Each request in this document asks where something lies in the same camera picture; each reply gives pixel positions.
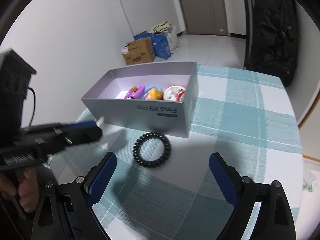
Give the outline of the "person's left hand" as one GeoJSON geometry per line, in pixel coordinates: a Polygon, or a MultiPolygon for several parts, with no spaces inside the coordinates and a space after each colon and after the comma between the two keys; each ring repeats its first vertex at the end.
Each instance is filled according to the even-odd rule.
{"type": "Polygon", "coordinates": [[[29,167],[23,170],[23,175],[24,179],[16,188],[4,174],[1,174],[1,194],[5,199],[19,195],[21,207],[26,213],[30,213],[36,210],[40,198],[37,172],[34,167],[29,167]]]}

